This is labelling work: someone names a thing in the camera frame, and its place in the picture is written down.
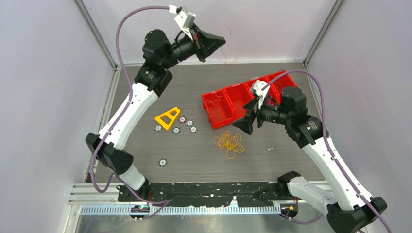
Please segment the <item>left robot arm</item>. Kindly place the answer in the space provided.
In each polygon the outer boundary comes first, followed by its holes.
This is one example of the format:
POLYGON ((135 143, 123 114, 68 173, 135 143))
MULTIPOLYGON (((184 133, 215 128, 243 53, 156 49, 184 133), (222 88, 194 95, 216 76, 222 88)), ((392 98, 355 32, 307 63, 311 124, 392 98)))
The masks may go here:
POLYGON ((148 197, 149 181, 134 166, 134 157, 124 151, 132 130, 171 81, 171 67, 193 55, 204 62, 226 43, 222 36, 204 32, 196 25, 189 33, 171 43, 160 29, 148 32, 142 47, 145 62, 132 90, 110 121, 97 134, 86 136, 86 144, 97 160, 118 175, 138 201, 148 197))

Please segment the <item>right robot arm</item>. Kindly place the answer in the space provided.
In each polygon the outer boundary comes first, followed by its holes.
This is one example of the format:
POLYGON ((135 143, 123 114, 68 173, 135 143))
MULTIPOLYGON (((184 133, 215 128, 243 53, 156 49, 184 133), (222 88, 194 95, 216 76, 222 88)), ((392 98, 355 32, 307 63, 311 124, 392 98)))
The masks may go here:
POLYGON ((337 233, 354 233, 381 216, 387 203, 382 197, 373 197, 349 171, 320 119, 308 114, 307 98, 301 89, 285 87, 280 103, 271 104, 267 91, 253 87, 250 92, 253 98, 244 105, 245 116, 233 125, 247 134, 252 133, 254 122, 259 127, 264 122, 283 125, 288 137, 311 158, 331 187, 331 192, 326 192, 290 171, 277 179, 281 198, 306 201, 326 216, 337 233))

